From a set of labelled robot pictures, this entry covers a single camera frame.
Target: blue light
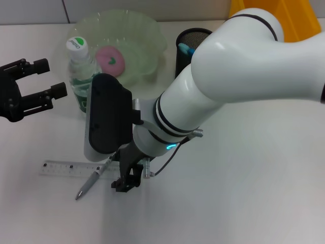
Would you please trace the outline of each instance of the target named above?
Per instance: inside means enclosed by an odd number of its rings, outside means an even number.
[[[176,146],[176,144],[172,144],[172,145],[167,146],[166,148],[167,148],[167,150],[169,150],[169,149],[172,149],[175,146]]]

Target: white table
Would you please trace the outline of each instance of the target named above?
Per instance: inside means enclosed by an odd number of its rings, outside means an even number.
[[[222,21],[165,22],[168,41],[156,83],[173,80],[177,35]],[[224,106],[156,178],[127,194],[99,180],[80,201],[84,178],[40,176],[45,159],[86,162],[84,116],[60,59],[72,25],[0,26],[0,64],[48,58],[52,73],[18,81],[23,95],[66,79],[54,109],[11,124],[0,119],[0,243],[325,243],[325,106],[264,101]],[[156,171],[170,153],[155,159]]]

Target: ruler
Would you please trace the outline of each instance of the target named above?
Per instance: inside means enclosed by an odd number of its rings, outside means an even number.
[[[39,174],[88,178],[94,171],[98,171],[103,165],[103,163],[96,164],[45,160],[41,166]],[[104,173],[100,176],[100,179],[117,180],[119,177],[119,162],[112,161]]]

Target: bottle cap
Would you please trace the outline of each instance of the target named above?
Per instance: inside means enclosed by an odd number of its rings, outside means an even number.
[[[81,60],[88,56],[88,45],[82,37],[72,37],[66,44],[69,57],[73,60]]]

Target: silver pen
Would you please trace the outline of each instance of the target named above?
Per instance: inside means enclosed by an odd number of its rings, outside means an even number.
[[[95,182],[99,179],[99,177],[102,175],[102,173],[107,169],[107,167],[110,165],[110,163],[113,161],[113,156],[115,154],[113,154],[112,156],[110,156],[106,162],[102,165],[102,167],[97,171],[94,171],[91,176],[88,178],[88,180],[86,181],[86,183],[80,188],[80,190],[78,191],[78,194],[76,196],[76,200],[78,200],[79,198],[81,198],[82,196],[84,196],[89,189],[93,186],[93,184],[95,184]]]

